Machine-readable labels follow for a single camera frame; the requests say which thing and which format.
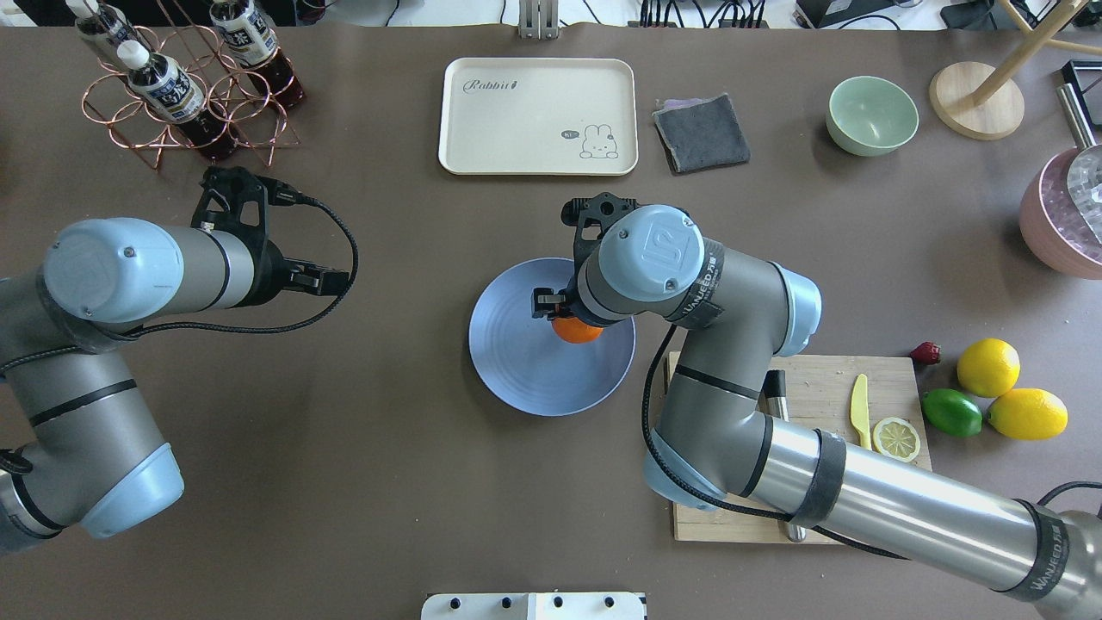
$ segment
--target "robotic arm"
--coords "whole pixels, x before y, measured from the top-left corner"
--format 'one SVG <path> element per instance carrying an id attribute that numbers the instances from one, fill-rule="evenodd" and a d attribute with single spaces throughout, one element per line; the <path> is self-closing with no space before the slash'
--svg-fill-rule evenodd
<path id="1" fill-rule="evenodd" d="M 281 290 L 336 295 L 332 308 L 352 285 L 355 257 L 352 273 L 337 271 L 284 258 L 268 239 L 269 205 L 313 198 L 244 167 L 210 167 L 203 187 L 190 228 L 84 220 L 61 231 L 39 270 L 0 279 L 0 374 L 37 438 L 0 450 L 0 555 L 74 523 L 112 536 L 183 493 L 172 449 L 116 352 L 164 326 L 136 328 Z M 258 224 L 241 220 L 251 203 Z"/>
<path id="2" fill-rule="evenodd" d="M 534 290 L 533 317 L 606 327 L 650 312 L 690 330 L 644 465 L 656 492 L 703 510 L 735 493 L 1046 618 L 1102 617 L 1095 515 L 1006 500 L 755 411 L 770 358 L 799 353 L 818 328 L 810 280 L 704 238 L 672 206 L 606 193 L 568 203 L 562 219 L 576 227 L 575 276 Z M 596 240 L 582 238 L 590 226 Z"/>

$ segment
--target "pink bowl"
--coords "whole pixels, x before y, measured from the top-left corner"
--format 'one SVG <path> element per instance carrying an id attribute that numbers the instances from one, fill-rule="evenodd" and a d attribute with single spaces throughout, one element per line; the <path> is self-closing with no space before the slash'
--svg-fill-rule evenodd
<path id="1" fill-rule="evenodd" d="M 1074 202 L 1068 195 L 1066 182 L 1068 166 L 1078 152 L 1077 149 L 1063 151 L 1037 173 L 1022 196 L 1018 225 L 1026 244 L 1045 264 L 1077 278 L 1102 280 L 1102 262 L 1068 242 L 1052 222 L 1054 218 L 1061 219 L 1061 216 L 1079 216 Z M 1045 192 L 1046 186 L 1051 189 Z M 1085 236 L 1089 239 L 1080 239 L 1081 242 L 1096 242 L 1090 230 L 1085 231 Z"/>

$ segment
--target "yellow knife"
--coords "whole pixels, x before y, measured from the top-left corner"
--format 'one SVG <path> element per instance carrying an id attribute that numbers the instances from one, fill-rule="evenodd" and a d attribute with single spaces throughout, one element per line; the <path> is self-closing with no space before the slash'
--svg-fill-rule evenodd
<path id="1" fill-rule="evenodd" d="M 873 449 L 872 436 L 868 433 L 868 378 L 860 374 L 853 382 L 853 394 L 850 395 L 850 424 L 857 429 L 861 447 Z"/>

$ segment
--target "gray cloth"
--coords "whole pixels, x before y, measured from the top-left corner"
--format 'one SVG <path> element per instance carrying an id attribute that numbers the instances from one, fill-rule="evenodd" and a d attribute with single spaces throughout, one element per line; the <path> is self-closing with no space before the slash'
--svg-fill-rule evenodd
<path id="1" fill-rule="evenodd" d="M 694 172 L 750 159 L 750 148 L 726 93 L 712 99 L 668 99 L 652 116 L 674 172 Z"/>

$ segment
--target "white bracket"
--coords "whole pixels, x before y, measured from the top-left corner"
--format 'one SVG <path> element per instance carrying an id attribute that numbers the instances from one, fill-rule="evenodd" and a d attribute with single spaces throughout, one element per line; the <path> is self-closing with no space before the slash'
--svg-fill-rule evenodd
<path id="1" fill-rule="evenodd" d="M 646 620 L 637 592 L 505 592 L 433 595 L 421 620 Z"/>
<path id="2" fill-rule="evenodd" d="M 559 39 L 559 0 L 520 0 L 521 39 Z"/>

